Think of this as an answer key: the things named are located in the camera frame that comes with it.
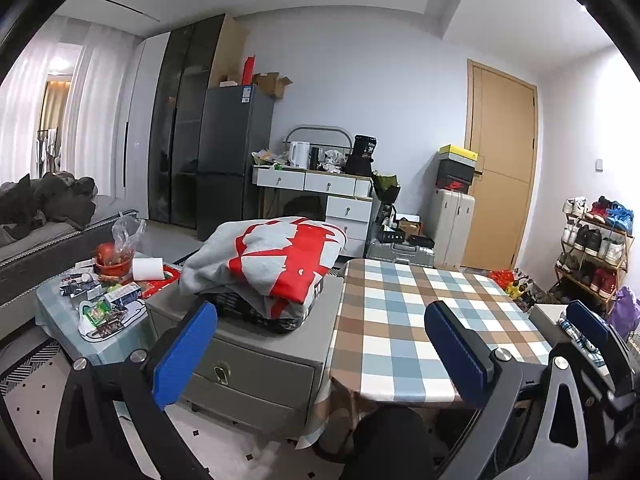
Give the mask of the small cluttered side table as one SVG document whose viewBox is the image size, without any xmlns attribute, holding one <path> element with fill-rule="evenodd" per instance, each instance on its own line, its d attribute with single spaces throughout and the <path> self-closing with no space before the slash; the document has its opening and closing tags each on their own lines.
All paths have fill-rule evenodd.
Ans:
<svg viewBox="0 0 640 480">
<path fill-rule="evenodd" d="M 57 340 L 70 358 L 91 363 L 119 362 L 155 341 L 145 301 L 180 278 L 180 269 L 160 258 L 137 257 L 134 266 L 156 266 L 154 281 L 135 281 L 129 271 L 122 282 L 107 283 L 88 264 L 44 282 L 36 290 L 36 323 Z"/>
</svg>

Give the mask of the dark grey refrigerator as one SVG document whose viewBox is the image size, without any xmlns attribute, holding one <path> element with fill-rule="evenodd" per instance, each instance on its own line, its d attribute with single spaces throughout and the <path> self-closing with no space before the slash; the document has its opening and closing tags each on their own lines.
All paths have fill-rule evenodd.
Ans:
<svg viewBox="0 0 640 480">
<path fill-rule="evenodd" d="M 206 93 L 196 172 L 196 234 L 258 216 L 253 154 L 268 148 L 274 99 L 254 84 Z"/>
</svg>

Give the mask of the white drawer desk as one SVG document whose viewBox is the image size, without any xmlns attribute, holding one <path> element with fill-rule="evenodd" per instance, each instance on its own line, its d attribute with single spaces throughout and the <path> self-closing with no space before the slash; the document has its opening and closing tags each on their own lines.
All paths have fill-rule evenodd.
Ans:
<svg viewBox="0 0 640 480">
<path fill-rule="evenodd" d="M 284 195 L 283 205 L 296 198 L 318 200 L 317 216 L 334 223 L 347 236 L 341 255 L 364 256 L 372 220 L 370 178 L 295 167 L 255 166 L 253 183 L 262 191 L 270 191 L 275 198 Z"/>
</svg>

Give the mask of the dark glass wardrobe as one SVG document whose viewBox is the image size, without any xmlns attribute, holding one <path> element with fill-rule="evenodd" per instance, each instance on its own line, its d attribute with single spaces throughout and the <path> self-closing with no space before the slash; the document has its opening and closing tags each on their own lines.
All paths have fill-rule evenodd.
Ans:
<svg viewBox="0 0 640 480">
<path fill-rule="evenodd" d="M 155 92 L 148 166 L 153 221 L 196 228 L 196 176 L 208 88 L 239 76 L 246 31 L 229 14 L 173 30 Z"/>
</svg>

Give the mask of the black bag on desk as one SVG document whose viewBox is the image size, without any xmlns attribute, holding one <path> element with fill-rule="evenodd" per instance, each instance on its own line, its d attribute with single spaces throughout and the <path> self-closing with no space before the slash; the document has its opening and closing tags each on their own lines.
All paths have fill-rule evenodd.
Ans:
<svg viewBox="0 0 640 480">
<path fill-rule="evenodd" d="M 344 173 L 353 176 L 371 177 L 373 152 L 378 141 L 372 136 L 363 136 L 357 134 L 355 136 L 352 152 L 347 156 Z"/>
</svg>

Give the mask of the white electric kettle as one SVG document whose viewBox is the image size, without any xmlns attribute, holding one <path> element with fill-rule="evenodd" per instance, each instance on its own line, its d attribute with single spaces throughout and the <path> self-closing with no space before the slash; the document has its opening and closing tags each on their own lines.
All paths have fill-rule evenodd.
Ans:
<svg viewBox="0 0 640 480">
<path fill-rule="evenodd" d="M 311 144 L 306 141 L 292 141 L 288 149 L 288 162 L 291 167 L 307 169 L 309 167 Z"/>
</svg>

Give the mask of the checkered tablecloth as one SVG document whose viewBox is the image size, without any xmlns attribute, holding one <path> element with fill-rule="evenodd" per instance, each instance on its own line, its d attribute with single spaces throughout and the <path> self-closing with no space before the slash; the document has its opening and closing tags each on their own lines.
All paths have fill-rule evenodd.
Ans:
<svg viewBox="0 0 640 480">
<path fill-rule="evenodd" d="M 461 399 L 424 328 L 426 308 L 442 300 L 489 348 L 544 364 L 550 344 L 485 275 L 371 259 L 341 270 L 340 302 L 320 389 L 297 442 L 310 448 L 332 427 L 348 429 L 384 403 L 449 408 Z"/>
</svg>

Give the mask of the grey sofa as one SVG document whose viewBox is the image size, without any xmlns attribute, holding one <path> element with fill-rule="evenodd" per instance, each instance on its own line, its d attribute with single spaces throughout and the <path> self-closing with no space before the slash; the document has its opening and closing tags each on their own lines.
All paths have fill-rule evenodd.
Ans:
<svg viewBox="0 0 640 480">
<path fill-rule="evenodd" d="M 1 248 L 1 336 L 6 338 L 35 316 L 36 289 L 76 262 L 94 256 L 99 244 L 110 242 L 112 225 L 121 216 L 138 212 L 124 200 L 99 195 L 96 209 L 83 230 L 49 221 L 29 236 Z"/>
</svg>

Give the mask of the grey sweatshirt red print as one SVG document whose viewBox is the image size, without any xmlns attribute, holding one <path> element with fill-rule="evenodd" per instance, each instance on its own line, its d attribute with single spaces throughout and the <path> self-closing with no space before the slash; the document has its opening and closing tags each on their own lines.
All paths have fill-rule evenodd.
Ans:
<svg viewBox="0 0 640 480">
<path fill-rule="evenodd" d="M 180 292 L 227 287 L 267 320 L 303 320 L 346 242 L 343 229 L 305 217 L 226 222 L 186 259 Z"/>
</svg>

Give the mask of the blue plaid blanket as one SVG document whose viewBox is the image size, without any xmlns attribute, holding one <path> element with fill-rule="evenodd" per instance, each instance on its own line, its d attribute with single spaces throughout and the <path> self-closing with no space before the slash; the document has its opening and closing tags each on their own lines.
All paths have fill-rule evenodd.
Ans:
<svg viewBox="0 0 640 480">
<path fill-rule="evenodd" d="M 572 341 L 574 341 L 575 344 L 578 345 L 579 348 L 582 349 L 582 352 L 584 352 L 592 364 L 597 367 L 599 373 L 603 377 L 608 376 L 608 368 L 605 365 L 601 351 L 568 320 L 565 312 L 560 314 L 558 326 L 567 334 L 567 336 L 570 337 Z"/>
</svg>

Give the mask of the white suitcase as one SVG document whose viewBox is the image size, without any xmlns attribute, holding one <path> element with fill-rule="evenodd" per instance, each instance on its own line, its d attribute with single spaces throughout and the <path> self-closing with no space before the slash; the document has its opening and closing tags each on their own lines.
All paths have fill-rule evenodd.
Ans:
<svg viewBox="0 0 640 480">
<path fill-rule="evenodd" d="M 474 214 L 471 195 L 436 188 L 424 223 L 424 232 L 434 240 L 434 265 L 456 268 L 462 263 Z"/>
</svg>

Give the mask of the grey nightstand cabinet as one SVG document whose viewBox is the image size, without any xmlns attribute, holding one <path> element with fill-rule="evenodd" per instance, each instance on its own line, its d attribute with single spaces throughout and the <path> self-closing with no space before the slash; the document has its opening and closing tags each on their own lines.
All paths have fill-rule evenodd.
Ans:
<svg viewBox="0 0 640 480">
<path fill-rule="evenodd" d="M 306 321 L 285 335 L 220 316 L 181 399 L 264 434 L 298 439 L 320 388 L 342 291 L 341 278 L 326 276 Z"/>
</svg>

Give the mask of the silver hard suitcase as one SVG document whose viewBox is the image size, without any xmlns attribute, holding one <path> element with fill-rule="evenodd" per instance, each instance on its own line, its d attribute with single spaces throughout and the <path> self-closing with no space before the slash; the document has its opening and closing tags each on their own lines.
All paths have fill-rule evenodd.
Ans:
<svg viewBox="0 0 640 480">
<path fill-rule="evenodd" d="M 413 264 L 432 268 L 435 262 L 434 250 L 408 243 L 381 243 L 371 240 L 366 258 L 400 264 Z"/>
</svg>

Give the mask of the yellow lid shoe box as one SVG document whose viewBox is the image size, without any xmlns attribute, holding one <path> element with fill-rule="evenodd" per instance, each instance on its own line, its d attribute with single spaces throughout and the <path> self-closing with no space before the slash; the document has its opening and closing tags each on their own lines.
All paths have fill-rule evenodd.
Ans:
<svg viewBox="0 0 640 480">
<path fill-rule="evenodd" d="M 451 159 L 467 159 L 471 165 L 474 165 L 478 159 L 478 154 L 468 150 L 467 148 L 462 148 L 461 146 L 457 146 L 454 144 L 448 144 L 442 146 L 438 150 L 438 157 Z"/>
</svg>

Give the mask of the wooden door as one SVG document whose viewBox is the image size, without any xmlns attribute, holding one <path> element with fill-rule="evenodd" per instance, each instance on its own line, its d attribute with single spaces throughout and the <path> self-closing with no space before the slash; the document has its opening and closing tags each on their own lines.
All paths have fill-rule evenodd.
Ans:
<svg viewBox="0 0 640 480">
<path fill-rule="evenodd" d="M 464 266 L 515 266 L 532 200 L 538 141 L 533 84 L 469 60 L 464 146 L 477 154 Z"/>
</svg>

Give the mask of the black shoe box stack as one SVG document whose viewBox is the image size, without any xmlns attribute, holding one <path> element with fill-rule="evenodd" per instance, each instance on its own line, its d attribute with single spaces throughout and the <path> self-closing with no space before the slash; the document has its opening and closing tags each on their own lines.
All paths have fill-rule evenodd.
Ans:
<svg viewBox="0 0 640 480">
<path fill-rule="evenodd" d="M 436 188 L 466 194 L 472 185 L 475 168 L 451 159 L 442 159 L 438 164 Z"/>
</svg>

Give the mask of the purple bag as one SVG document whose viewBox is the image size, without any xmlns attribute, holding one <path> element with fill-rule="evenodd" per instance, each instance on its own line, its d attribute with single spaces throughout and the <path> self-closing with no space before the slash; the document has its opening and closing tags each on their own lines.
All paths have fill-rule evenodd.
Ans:
<svg viewBox="0 0 640 480">
<path fill-rule="evenodd" d="M 613 307 L 608 315 L 610 324 L 623 341 L 639 326 L 640 306 L 637 295 L 626 285 L 622 286 L 613 298 Z"/>
</svg>

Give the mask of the wooden shoe rack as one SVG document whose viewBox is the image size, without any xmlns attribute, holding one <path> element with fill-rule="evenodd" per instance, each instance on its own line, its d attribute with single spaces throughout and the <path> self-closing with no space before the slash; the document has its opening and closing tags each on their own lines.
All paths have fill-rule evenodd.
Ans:
<svg viewBox="0 0 640 480">
<path fill-rule="evenodd" d="M 559 304 L 579 300 L 606 318 L 629 271 L 634 212 L 604 196 L 593 203 L 570 197 L 562 211 L 565 226 L 549 296 Z"/>
</svg>

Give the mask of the white paper roll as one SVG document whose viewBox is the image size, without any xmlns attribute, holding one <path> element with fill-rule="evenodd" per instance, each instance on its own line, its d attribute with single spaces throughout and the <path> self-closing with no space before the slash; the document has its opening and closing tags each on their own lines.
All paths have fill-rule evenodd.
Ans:
<svg viewBox="0 0 640 480">
<path fill-rule="evenodd" d="M 161 281 L 164 278 L 164 260 L 155 257 L 134 257 L 131 261 L 135 281 Z"/>
</svg>

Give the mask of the red bowl with bag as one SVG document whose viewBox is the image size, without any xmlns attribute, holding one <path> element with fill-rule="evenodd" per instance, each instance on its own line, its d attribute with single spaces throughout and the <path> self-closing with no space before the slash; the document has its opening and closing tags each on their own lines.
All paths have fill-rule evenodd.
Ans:
<svg viewBox="0 0 640 480">
<path fill-rule="evenodd" d="M 113 240 L 96 248 L 94 270 L 99 276 L 124 278 L 131 271 L 132 259 L 136 253 L 146 221 L 131 214 L 120 214 L 112 225 Z"/>
</svg>

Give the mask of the white curtain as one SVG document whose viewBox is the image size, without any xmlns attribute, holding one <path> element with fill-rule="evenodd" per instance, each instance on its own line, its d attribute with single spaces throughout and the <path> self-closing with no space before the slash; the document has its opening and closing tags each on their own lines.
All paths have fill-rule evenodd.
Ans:
<svg viewBox="0 0 640 480">
<path fill-rule="evenodd" d="M 1 83 L 1 181 L 15 182 L 39 167 L 37 130 L 47 107 L 46 87 L 64 46 L 79 50 L 70 69 L 58 127 L 54 169 L 93 178 L 115 196 L 116 139 L 122 92 L 141 39 L 130 32 L 52 16 L 40 27 Z"/>
</svg>

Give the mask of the cardboard box on fridge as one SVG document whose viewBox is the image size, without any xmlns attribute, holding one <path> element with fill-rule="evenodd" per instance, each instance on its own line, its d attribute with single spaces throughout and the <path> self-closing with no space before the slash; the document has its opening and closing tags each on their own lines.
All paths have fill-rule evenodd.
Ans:
<svg viewBox="0 0 640 480">
<path fill-rule="evenodd" d="M 262 90 L 268 96 L 275 100 L 282 100 L 285 89 L 288 88 L 293 81 L 288 76 L 281 76 L 279 73 L 261 73 L 255 74 L 252 80 L 253 84 Z"/>
</svg>

